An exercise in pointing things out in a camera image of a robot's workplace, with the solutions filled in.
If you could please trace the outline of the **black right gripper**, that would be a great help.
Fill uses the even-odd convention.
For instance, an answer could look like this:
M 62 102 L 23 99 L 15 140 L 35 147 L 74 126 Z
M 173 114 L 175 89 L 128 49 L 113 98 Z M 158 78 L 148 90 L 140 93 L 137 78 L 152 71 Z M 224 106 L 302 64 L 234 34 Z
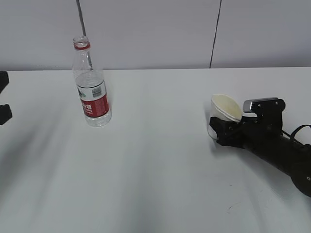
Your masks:
M 255 149 L 282 136 L 282 116 L 242 117 L 240 123 L 211 117 L 210 127 L 221 146 Z

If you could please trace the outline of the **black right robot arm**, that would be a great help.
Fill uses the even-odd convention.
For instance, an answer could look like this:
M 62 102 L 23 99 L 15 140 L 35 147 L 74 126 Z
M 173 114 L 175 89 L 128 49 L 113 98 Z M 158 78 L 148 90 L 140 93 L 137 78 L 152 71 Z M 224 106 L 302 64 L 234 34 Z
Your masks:
M 282 119 L 242 117 L 241 122 L 211 117 L 210 127 L 217 134 L 217 143 L 247 150 L 290 176 L 295 187 L 306 196 L 311 195 L 311 146 L 302 144 L 295 135 L 282 130 Z

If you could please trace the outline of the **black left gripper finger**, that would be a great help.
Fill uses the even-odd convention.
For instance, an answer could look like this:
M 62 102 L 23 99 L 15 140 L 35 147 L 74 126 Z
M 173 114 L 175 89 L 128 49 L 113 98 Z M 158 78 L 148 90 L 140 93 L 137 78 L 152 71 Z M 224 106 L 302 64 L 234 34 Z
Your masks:
M 9 104 L 0 105 L 0 125 L 5 124 L 12 118 L 12 112 Z
M 0 71 L 0 93 L 9 84 L 9 77 L 7 71 Z

